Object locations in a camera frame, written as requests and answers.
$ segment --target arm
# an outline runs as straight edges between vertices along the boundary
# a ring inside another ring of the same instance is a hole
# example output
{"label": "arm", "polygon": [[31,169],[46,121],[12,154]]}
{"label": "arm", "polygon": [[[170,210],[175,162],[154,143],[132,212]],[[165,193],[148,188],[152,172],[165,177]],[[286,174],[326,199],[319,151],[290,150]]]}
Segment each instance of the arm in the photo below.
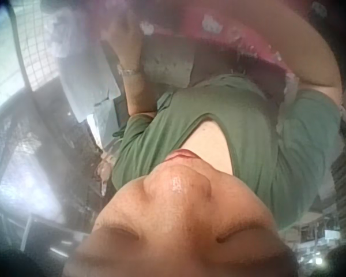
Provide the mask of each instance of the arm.
{"label": "arm", "polygon": [[300,78],[302,88],[312,88],[341,104],[341,78],[327,42],[281,0],[193,0],[240,20],[262,35]]}
{"label": "arm", "polygon": [[128,113],[131,116],[146,114],[155,117],[155,94],[147,85],[140,67],[143,40],[140,26],[132,12],[126,14],[117,10],[112,16],[113,21],[103,36],[118,56],[122,69],[136,72],[123,75]]}

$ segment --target light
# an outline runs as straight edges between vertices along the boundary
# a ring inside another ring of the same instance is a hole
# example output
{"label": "light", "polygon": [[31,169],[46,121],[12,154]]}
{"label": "light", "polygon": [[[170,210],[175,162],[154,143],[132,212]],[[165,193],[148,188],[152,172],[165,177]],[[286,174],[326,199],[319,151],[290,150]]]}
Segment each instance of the light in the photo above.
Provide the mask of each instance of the light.
{"label": "light", "polygon": [[323,263],[323,259],[322,259],[322,258],[316,258],[316,259],[315,259],[315,263],[316,263],[317,265],[321,265],[321,264]]}

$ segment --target green t-shirt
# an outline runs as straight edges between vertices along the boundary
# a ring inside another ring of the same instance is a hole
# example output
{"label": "green t-shirt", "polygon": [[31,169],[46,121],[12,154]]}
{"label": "green t-shirt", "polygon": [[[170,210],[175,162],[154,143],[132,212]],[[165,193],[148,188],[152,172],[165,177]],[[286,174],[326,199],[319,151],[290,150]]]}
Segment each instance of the green t-shirt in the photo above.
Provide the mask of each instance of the green t-shirt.
{"label": "green t-shirt", "polygon": [[324,94],[301,90],[276,131],[276,109],[250,81],[220,76],[169,94],[155,119],[129,119],[113,169],[117,189],[148,175],[208,118],[222,129],[234,175],[241,179],[285,228],[306,212],[330,166],[340,126],[337,106]]}

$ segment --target sleeve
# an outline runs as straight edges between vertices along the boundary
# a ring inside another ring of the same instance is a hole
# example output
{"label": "sleeve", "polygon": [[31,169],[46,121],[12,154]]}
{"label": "sleeve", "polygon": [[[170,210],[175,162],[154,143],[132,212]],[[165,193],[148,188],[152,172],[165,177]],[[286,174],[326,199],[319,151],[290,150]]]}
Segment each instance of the sleeve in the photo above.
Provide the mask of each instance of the sleeve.
{"label": "sleeve", "polygon": [[317,91],[298,92],[280,133],[270,192],[272,212],[281,229],[300,219],[312,205],[332,162],[339,127],[340,111],[332,100]]}
{"label": "sleeve", "polygon": [[145,114],[134,115],[128,119],[121,145],[121,153],[146,130],[152,121],[153,118]]}

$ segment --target person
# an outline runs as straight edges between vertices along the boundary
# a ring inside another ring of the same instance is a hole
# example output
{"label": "person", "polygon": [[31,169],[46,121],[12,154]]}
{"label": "person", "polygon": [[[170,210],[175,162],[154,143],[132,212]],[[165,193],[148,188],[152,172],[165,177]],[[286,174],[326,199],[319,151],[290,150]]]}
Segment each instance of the person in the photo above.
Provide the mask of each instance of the person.
{"label": "person", "polygon": [[[183,1],[166,1],[176,9]],[[115,17],[130,119],[113,170],[118,189],[65,276],[297,276],[278,231],[311,206],[339,131],[335,57],[307,22],[275,0],[192,0],[252,27],[299,77],[283,129],[246,77],[217,76],[157,109],[140,67],[136,17]]]}

